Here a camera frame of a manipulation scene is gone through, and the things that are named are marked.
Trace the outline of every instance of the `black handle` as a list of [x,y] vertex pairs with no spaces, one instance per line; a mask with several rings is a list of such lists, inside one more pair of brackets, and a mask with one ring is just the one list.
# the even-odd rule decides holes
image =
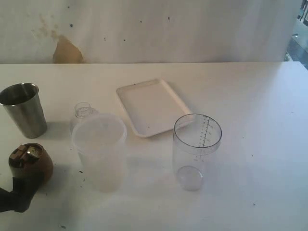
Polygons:
[[43,172],[36,172],[26,178],[13,177],[13,191],[8,192],[0,188],[0,212],[25,212],[43,181]]

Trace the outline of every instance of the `frosted plastic cup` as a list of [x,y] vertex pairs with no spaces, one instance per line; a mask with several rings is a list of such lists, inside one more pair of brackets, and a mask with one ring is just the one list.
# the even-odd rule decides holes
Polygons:
[[126,172],[126,126],[113,114],[95,114],[84,118],[72,133],[72,143],[84,173],[102,192],[116,190]]

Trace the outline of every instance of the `rectangular tray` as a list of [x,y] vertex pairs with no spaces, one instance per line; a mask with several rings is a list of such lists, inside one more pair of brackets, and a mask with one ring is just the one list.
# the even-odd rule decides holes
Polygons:
[[190,109],[162,79],[125,87],[116,93],[137,136],[150,137],[173,129],[174,123]]

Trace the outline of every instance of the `metal tumbler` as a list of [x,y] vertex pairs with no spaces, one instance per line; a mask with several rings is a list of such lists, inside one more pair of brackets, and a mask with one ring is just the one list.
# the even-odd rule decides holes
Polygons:
[[47,130],[38,90],[33,83],[19,83],[0,92],[0,104],[27,138],[36,138]]

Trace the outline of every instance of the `white tabletop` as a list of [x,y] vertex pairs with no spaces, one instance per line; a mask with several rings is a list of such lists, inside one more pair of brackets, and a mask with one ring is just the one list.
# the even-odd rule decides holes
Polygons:
[[[12,188],[7,160],[19,144],[42,144],[55,163],[25,213],[0,214],[0,230],[308,230],[308,72],[300,63],[0,65],[0,74],[0,89],[39,86],[49,126],[27,139],[0,109],[0,186]],[[153,78],[222,127],[202,190],[176,184],[172,131],[135,136],[116,99],[118,87]],[[81,101],[128,127],[128,176],[117,192],[94,190],[79,172],[68,122]]]

